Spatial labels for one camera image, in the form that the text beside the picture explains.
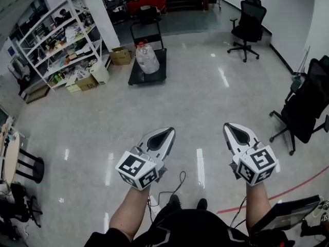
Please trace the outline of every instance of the person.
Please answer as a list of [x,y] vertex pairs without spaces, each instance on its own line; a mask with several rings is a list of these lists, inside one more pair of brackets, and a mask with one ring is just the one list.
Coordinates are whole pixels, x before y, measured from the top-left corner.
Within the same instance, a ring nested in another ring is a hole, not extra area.
[[60,15],[62,15],[63,21],[66,21],[72,17],[71,13],[67,12],[64,8],[60,11]]
[[303,220],[302,222],[302,232],[300,233],[301,237],[304,236],[313,236],[313,235],[323,235],[326,237],[324,241],[316,245],[315,247],[325,247],[329,244],[329,221],[324,220],[320,222],[320,225],[317,226],[308,226],[307,221]]
[[[247,185],[246,226],[251,228],[271,209],[264,184]],[[149,230],[135,235],[142,223],[150,187],[139,191],[131,187],[109,222],[105,234],[94,232],[85,247],[91,246],[250,246],[251,237],[227,226],[207,211],[207,200],[200,199],[196,209],[182,209],[177,195],[159,212]],[[257,246],[293,246],[284,232],[258,237]]]

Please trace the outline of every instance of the chair armrest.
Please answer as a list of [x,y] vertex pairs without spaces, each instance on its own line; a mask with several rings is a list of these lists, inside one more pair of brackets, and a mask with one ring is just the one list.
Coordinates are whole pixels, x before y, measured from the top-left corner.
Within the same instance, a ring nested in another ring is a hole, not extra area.
[[230,21],[233,22],[233,28],[234,28],[235,27],[235,21],[237,21],[237,18],[232,18],[232,19],[230,19]]
[[290,92],[287,96],[287,98],[284,100],[285,103],[288,102],[289,98],[292,96],[293,93],[296,93],[297,90],[299,89],[299,86],[300,86],[301,82],[299,80],[295,80],[291,86],[290,86]]
[[325,122],[324,122],[323,128],[326,133],[329,132],[329,115],[326,115],[326,117],[325,117]]

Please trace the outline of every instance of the baseboard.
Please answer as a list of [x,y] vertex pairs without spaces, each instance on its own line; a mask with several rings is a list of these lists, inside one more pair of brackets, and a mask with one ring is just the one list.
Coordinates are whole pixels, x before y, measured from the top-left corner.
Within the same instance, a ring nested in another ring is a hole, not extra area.
[[269,44],[269,47],[275,52],[275,54],[277,54],[277,56],[282,61],[282,63],[286,66],[286,68],[289,70],[291,75],[297,75],[298,74],[297,72],[293,71],[293,69],[289,66],[289,64],[285,61],[285,59],[281,56],[281,54],[277,51],[277,49],[272,44]]
[[[228,1],[226,1],[226,0],[222,0],[222,1],[225,2],[226,4],[230,5],[231,7],[234,7],[234,8],[237,9],[238,11],[241,11],[241,9],[240,9],[239,7],[237,7],[236,5],[230,3],[230,2],[228,2]],[[271,32],[271,31],[269,31],[269,30],[268,30],[266,27],[264,27],[263,25],[262,25],[262,27],[264,28],[264,30],[266,31],[266,33],[268,33],[270,36],[272,36],[272,32]]]

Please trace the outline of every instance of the desk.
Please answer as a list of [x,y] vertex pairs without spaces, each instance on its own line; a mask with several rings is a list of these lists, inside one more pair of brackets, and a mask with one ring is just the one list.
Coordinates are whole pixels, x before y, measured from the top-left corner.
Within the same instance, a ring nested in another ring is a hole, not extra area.
[[166,0],[138,0],[127,4],[130,15],[135,15],[136,9],[141,6],[154,6],[161,11],[166,5]]
[[[20,148],[21,140],[20,134],[15,132],[13,134],[13,139],[9,142],[6,157],[5,157],[5,180],[8,184],[11,184],[15,174],[19,174],[27,179],[34,180],[36,183],[40,183],[44,174],[44,163],[42,158],[35,157]],[[19,160],[19,153],[34,160],[33,166]],[[24,172],[17,170],[18,164],[26,166],[33,170],[33,176],[28,175]]]

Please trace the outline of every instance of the shoe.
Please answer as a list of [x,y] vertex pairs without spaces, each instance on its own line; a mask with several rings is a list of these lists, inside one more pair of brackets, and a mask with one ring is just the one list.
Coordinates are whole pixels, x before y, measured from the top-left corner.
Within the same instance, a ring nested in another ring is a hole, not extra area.
[[306,220],[303,220],[302,222],[302,231],[300,233],[300,237],[304,237],[306,234],[305,234],[305,231],[307,230],[308,228],[308,224],[307,224],[307,221]]
[[203,210],[207,210],[208,207],[208,202],[206,199],[200,199],[199,203],[197,204],[196,209],[203,209]]
[[176,194],[173,194],[170,196],[169,204],[172,206],[179,206],[180,207],[180,201],[179,197]]

